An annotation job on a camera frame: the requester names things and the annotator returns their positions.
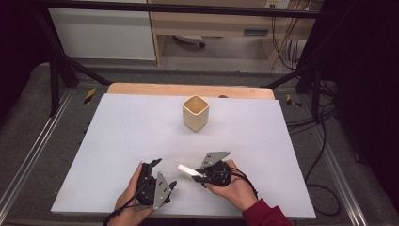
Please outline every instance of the black metal bar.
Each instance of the black metal bar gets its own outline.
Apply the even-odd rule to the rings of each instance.
[[[310,67],[307,65],[305,65],[303,67],[299,67],[296,69],[296,71],[293,71],[268,85],[261,86],[261,88],[275,89],[275,88],[279,87],[281,84],[284,84],[295,77],[302,76],[304,73],[308,73],[309,70],[310,70]]]
[[[97,82],[101,83],[102,85],[111,85],[112,84],[112,82],[106,80],[105,78],[102,78],[100,75],[98,75],[97,73],[94,73],[91,70],[87,69],[83,65],[81,65],[78,62],[74,61],[72,58],[70,58],[68,56],[64,56],[64,58],[76,70],[80,71],[81,73],[84,73],[85,75],[87,75],[90,78],[96,80]]]
[[[262,16],[262,17],[284,17],[304,19],[330,19],[336,12],[324,11],[301,11],[287,9],[268,8],[232,8],[232,7],[210,7],[192,5],[167,5],[167,4],[142,4],[142,3],[116,3],[116,2],[94,2],[94,1],[65,1],[65,0],[35,0],[47,8],[78,8],[117,11],[150,11],[150,12],[174,12],[174,13],[196,13],[196,14],[219,14],[239,16]]]
[[[38,23],[38,26],[40,27],[41,31],[44,34],[44,37],[47,39],[49,46],[52,51],[52,55],[54,59],[56,60],[56,68],[59,74],[61,75],[63,81],[68,87],[75,87],[79,81],[77,80],[75,74],[73,73],[73,70],[69,67],[69,65],[66,65],[64,60],[62,59],[61,53],[63,53],[62,48],[59,46],[59,43],[56,40],[56,37],[54,36],[53,32],[51,31],[50,27],[46,23],[45,19],[43,18],[42,13],[40,13],[39,8],[30,8],[27,5],[24,5],[26,7],[26,12],[31,13],[33,19]]]

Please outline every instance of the black wire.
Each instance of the black wire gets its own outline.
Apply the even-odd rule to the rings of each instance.
[[[332,112],[335,112],[335,107],[327,109],[326,112],[327,113],[325,113],[325,115],[320,113],[318,115],[319,118],[327,116],[328,114],[330,114]],[[298,120],[298,121],[287,121],[286,124],[287,124],[287,127],[289,128],[289,131],[291,131],[292,129],[295,129],[295,128],[300,127],[300,126],[304,126],[304,125],[310,124],[310,123],[312,123],[314,121],[315,121],[315,117],[310,117],[310,118],[303,119],[303,120]]]
[[[250,187],[252,188],[252,192],[255,195],[256,199],[258,199],[258,191],[255,189],[255,186],[253,186],[253,184],[250,182],[250,180],[247,177],[245,177],[245,176],[243,176],[241,174],[238,174],[238,173],[234,173],[234,172],[232,172],[231,175],[240,177],[243,180],[245,180],[250,185]]]
[[[323,106],[323,108],[322,108],[322,115],[324,114],[326,107],[327,107],[328,105],[331,105],[331,104],[332,104],[332,103],[328,103],[328,104],[326,104],[326,105]],[[324,151],[325,151],[325,148],[326,148],[326,143],[327,143],[327,132],[326,132],[325,120],[324,120],[323,117],[321,118],[321,125],[322,125],[322,130],[323,130],[323,135],[324,135],[324,137],[323,137],[322,149],[321,149],[320,153],[318,154],[316,160],[314,161],[313,165],[311,165],[311,168],[309,169],[308,173],[307,173],[306,176],[305,176],[305,184],[306,184],[307,187],[309,187],[309,186],[315,186],[315,187],[322,188],[322,189],[328,191],[329,193],[331,193],[332,196],[334,196],[335,200],[337,201],[338,208],[337,208],[337,210],[336,210],[335,212],[333,212],[333,213],[323,212],[323,211],[319,210],[318,208],[316,208],[315,206],[313,206],[314,211],[318,212],[319,214],[322,214],[322,215],[325,215],[325,216],[329,216],[329,217],[334,217],[334,216],[339,215],[340,212],[341,212],[341,203],[340,203],[340,200],[339,200],[338,196],[335,194],[335,192],[332,191],[331,189],[329,189],[329,188],[326,187],[326,186],[320,186],[320,185],[316,185],[316,184],[308,184],[309,176],[311,175],[311,172],[313,171],[314,167],[317,165],[317,163],[318,163],[319,160],[321,159],[321,156],[323,155],[323,153],[324,153]]]
[[[242,173],[245,177],[247,177],[241,170],[239,170],[239,169],[237,169],[237,168],[230,168],[230,170],[237,170],[237,171],[239,171],[240,173]]]
[[[322,114],[324,113],[324,111],[325,111],[325,109],[326,109],[326,106],[331,105],[331,104],[332,104],[332,103],[328,103],[328,104],[326,104],[326,105],[323,106],[323,108],[322,108]],[[321,149],[320,153],[318,154],[316,160],[314,161],[313,165],[311,165],[311,168],[309,169],[308,173],[306,174],[306,176],[305,176],[305,183],[308,182],[308,179],[309,179],[309,176],[311,175],[311,172],[313,171],[314,167],[315,167],[315,166],[317,165],[317,163],[319,162],[319,160],[320,160],[320,158],[322,157],[322,155],[323,155],[323,153],[324,153],[324,150],[325,150],[325,148],[326,148],[327,133],[326,133],[326,127],[325,127],[325,124],[324,124],[323,117],[321,118],[320,122],[321,122],[321,124],[322,124],[322,130],[323,130],[323,135],[324,135],[324,137],[323,137],[323,143],[322,143],[322,149]]]
[[[295,48],[294,48],[294,50],[295,50],[295,64],[297,66],[297,64],[299,62],[299,60],[298,60],[298,44],[299,44],[299,40],[296,40],[294,42],[294,44],[295,44]]]
[[[314,211],[316,211],[316,212],[318,212],[319,214],[322,214],[322,215],[324,215],[324,216],[328,216],[328,217],[335,217],[335,216],[338,216],[338,215],[341,213],[341,203],[340,203],[340,199],[338,198],[338,196],[335,194],[335,192],[334,192],[333,190],[329,189],[329,188],[326,187],[326,186],[320,186],[320,185],[317,185],[317,184],[307,184],[306,186],[307,186],[307,187],[312,187],[312,186],[314,186],[314,187],[319,187],[319,188],[322,188],[322,189],[328,191],[328,192],[334,197],[335,201],[337,201],[337,204],[338,204],[337,210],[334,211],[334,212],[332,212],[332,213],[327,213],[327,212],[321,211],[321,210],[319,210],[318,208],[316,208],[315,206],[313,206]]]
[[[296,4],[296,8],[295,8],[295,9],[298,9],[298,8],[299,8],[301,1],[302,1],[302,0],[299,0],[299,1],[298,1],[298,3]],[[282,53],[287,52],[287,54],[285,55],[285,58],[288,58],[288,59],[291,61],[291,68],[287,67],[286,65],[285,65],[285,67],[291,69],[292,71],[294,70],[294,66],[293,66],[292,58],[290,58],[290,56],[291,56],[290,53],[291,53],[291,46],[292,46],[292,42],[293,42],[293,41],[290,40],[290,44],[289,44],[288,49],[287,49],[287,44],[286,44],[286,43],[287,43],[289,37],[291,36],[291,33],[293,32],[293,30],[294,30],[294,28],[295,28],[295,26],[296,26],[296,23],[297,23],[298,21],[299,21],[298,18],[296,18],[295,21],[294,21],[294,24],[293,24],[293,19],[291,19],[290,24],[288,25],[288,30],[287,30],[287,32],[285,33],[285,37],[284,37],[284,39],[283,39],[283,41],[282,41],[282,49],[281,49]]]
[[[129,201],[126,202],[122,207],[116,209],[114,212],[112,212],[112,213],[110,213],[108,216],[106,216],[105,219],[103,220],[103,226],[107,226],[109,220],[111,220],[112,218],[114,218],[114,217],[120,215],[120,213],[121,213],[124,209],[133,207],[133,206],[129,206],[130,202],[132,202],[132,201],[136,198],[137,194],[140,193],[140,191],[141,191],[141,190],[144,188],[144,186],[146,186],[147,184],[148,184],[148,182],[145,183],[143,186],[141,186],[140,189],[136,192],[136,194],[135,194],[134,196],[132,196],[132,198],[130,198]]]
[[[294,41],[294,49],[293,49],[293,55],[291,56],[291,68],[293,68],[294,67],[294,60],[295,60],[295,41]]]
[[[138,206],[140,206],[140,205],[141,205],[141,204],[128,205],[128,206],[126,206],[125,209],[127,209],[127,208],[133,208],[133,207],[138,207]]]
[[[335,113],[336,113],[336,109],[335,109],[335,107],[334,107],[334,108],[331,108],[327,113],[319,114],[319,118],[324,118],[325,121],[326,121],[326,120],[328,120],[329,118],[331,118],[331,116],[334,116]],[[299,122],[297,122],[297,123],[288,124],[288,125],[287,125],[288,131],[295,130],[295,129],[297,129],[297,128],[300,128],[300,127],[302,127],[302,126],[305,126],[305,125],[308,125],[308,124],[311,124],[311,123],[317,124],[317,121],[315,120],[315,118],[310,118],[309,120],[306,120],[306,121],[303,121],[303,122],[300,122],[300,121],[299,121]]]
[[[325,119],[325,121],[326,121],[326,120],[328,120],[328,119],[330,119],[332,116],[333,116],[333,115],[330,115],[330,116],[328,116],[328,118],[326,118],[326,119]],[[299,134],[299,133],[301,133],[301,132],[304,132],[304,131],[307,131],[307,130],[309,130],[309,129],[313,128],[313,127],[314,127],[314,126],[316,126],[316,125],[317,125],[317,123],[316,123],[316,124],[314,124],[314,125],[311,125],[311,126],[309,126],[309,127],[307,127],[307,128],[305,128],[305,129],[302,129],[302,130],[296,131],[296,132],[294,132],[294,133],[290,134],[290,136],[292,136],[292,135],[295,135],[295,134]]]
[[[282,44],[283,44],[284,48],[285,48],[285,44],[284,44],[284,43],[288,40],[288,37],[289,37],[289,36],[291,35],[291,33],[293,32],[293,30],[294,30],[294,28],[295,28],[295,26],[296,26],[296,24],[297,24],[298,21],[299,21],[299,19],[296,18],[295,21],[294,21],[293,26],[290,26],[290,25],[291,25],[291,23],[290,23],[290,25],[289,25],[289,30],[286,32],[285,37],[284,37],[284,39],[283,39],[283,41],[282,41]],[[282,64],[285,68],[290,69],[290,70],[294,70],[294,68],[288,66],[288,65],[284,62],[284,59],[283,59],[283,57],[281,56],[281,52],[280,52],[280,50],[279,50],[279,46],[278,46],[277,41],[276,41],[275,30],[276,30],[276,17],[272,17],[272,36],[273,36],[272,41],[273,41],[273,45],[274,45],[274,47],[275,47],[275,49],[276,49],[276,52],[278,53],[279,61],[281,62],[281,64]]]

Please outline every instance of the white tabletop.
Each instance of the white tabletop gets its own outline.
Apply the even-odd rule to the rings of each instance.
[[[315,218],[278,101],[207,98],[209,120],[197,133],[183,124],[188,97],[104,94],[59,190],[52,212],[97,215],[115,201],[140,161],[163,160],[152,170],[177,181],[159,218],[240,218],[241,213],[189,176],[209,152],[229,151],[271,206],[288,218]]]

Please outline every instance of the hand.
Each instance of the hand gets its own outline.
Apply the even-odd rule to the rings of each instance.
[[[118,197],[117,203],[115,205],[115,209],[121,208],[126,202],[128,202],[135,194],[137,187],[137,180],[140,176],[141,172],[141,162],[138,165],[135,174],[133,174],[132,178],[129,181],[128,187],[123,191],[123,193]],[[136,200],[132,200],[129,205],[136,204]],[[153,213],[153,207],[150,206],[146,209],[140,209],[139,207],[129,207],[123,209],[120,215],[112,218],[108,225],[111,226],[136,226],[139,225],[146,217]]]
[[[230,168],[238,169],[232,160],[226,161]],[[235,208],[245,211],[258,201],[248,182],[240,177],[232,176],[228,186],[215,186],[205,183],[212,193],[227,199]]]

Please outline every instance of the finger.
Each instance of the finger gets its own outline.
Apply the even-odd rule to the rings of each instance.
[[[237,166],[235,166],[235,163],[234,163],[232,160],[227,160],[226,163],[227,163],[227,165],[228,165],[230,168],[236,168],[236,169],[238,169]]]
[[[115,203],[115,208],[114,210],[117,210],[118,208],[120,208],[122,206],[122,196],[119,196],[117,199],[117,202]]]
[[[210,189],[212,191],[212,188],[214,188],[214,185],[209,184],[209,183],[204,183],[204,185],[206,186],[206,188]]]
[[[142,169],[142,164],[141,164],[141,161],[140,161],[135,173],[133,174],[132,178],[130,178],[130,180],[129,180],[129,186],[125,190],[125,192],[127,192],[128,195],[134,195],[135,194],[136,187],[137,187],[137,181],[138,181],[138,177],[140,176],[141,169]]]

